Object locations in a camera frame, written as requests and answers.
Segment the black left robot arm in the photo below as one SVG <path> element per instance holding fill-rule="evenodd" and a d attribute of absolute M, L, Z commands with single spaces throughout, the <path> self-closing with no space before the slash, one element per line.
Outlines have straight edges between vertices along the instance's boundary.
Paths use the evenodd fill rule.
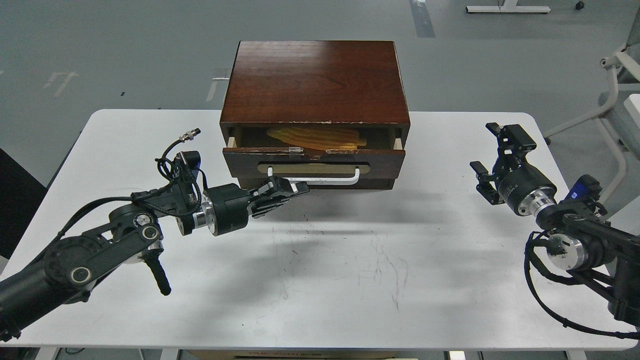
<path fill-rule="evenodd" d="M 186 132 L 155 160 L 165 186 L 87 203 L 32 261 L 1 282 L 3 342 L 19 338 L 22 330 L 61 305 L 87 302 L 94 287 L 128 261 L 146 264 L 160 293 L 168 296 L 172 290 L 159 260 L 162 217 L 176 219 L 183 236 L 203 227 L 221 236 L 310 191 L 302 180 L 272 174 L 253 189 L 235 183 L 208 187 L 206 178 L 199 185 L 200 153 L 178 152 L 169 158 L 169 152 L 200 132 Z"/>

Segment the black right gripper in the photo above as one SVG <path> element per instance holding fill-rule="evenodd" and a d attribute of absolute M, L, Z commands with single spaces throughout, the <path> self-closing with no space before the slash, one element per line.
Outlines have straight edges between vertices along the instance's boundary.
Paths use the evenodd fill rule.
<path fill-rule="evenodd" d="M 505 203 L 521 217 L 537 216 L 556 205 L 557 187 L 526 160 L 526 155 L 537 148 L 534 139 L 519 124 L 501 126 L 489 122 L 485 127 L 497 139 L 497 159 L 493 174 L 482 162 L 470 162 L 478 180 L 478 193 L 491 205 Z"/>

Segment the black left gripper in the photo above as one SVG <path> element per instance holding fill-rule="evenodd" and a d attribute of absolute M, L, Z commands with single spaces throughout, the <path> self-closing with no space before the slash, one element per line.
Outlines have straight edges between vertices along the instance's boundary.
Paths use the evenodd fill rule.
<path fill-rule="evenodd" d="M 255 219 L 309 192 L 304 181 L 270 176 L 249 191 L 235 183 L 209 187 L 202 193 L 202 210 L 211 234 L 221 236 L 247 227 L 249 202 L 250 215 Z"/>

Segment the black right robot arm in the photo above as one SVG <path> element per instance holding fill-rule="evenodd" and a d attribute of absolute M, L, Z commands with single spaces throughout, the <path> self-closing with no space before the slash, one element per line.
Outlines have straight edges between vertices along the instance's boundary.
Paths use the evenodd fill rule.
<path fill-rule="evenodd" d="M 492 205 L 506 204 L 520 217 L 532 215 L 540 231 L 532 231 L 524 250 L 526 285 L 535 301 L 563 327 L 592 335 L 638 339 L 638 332 L 608 332 L 573 322 L 548 307 L 535 289 L 531 269 L 547 280 L 566 286 L 583 285 L 607 302 L 616 321 L 640 323 L 638 235 L 604 221 L 602 187 L 585 174 L 564 199 L 555 199 L 557 187 L 526 156 L 537 143 L 519 125 L 489 122 L 496 137 L 497 158 L 492 171 L 479 161 L 470 163 L 476 189 Z"/>

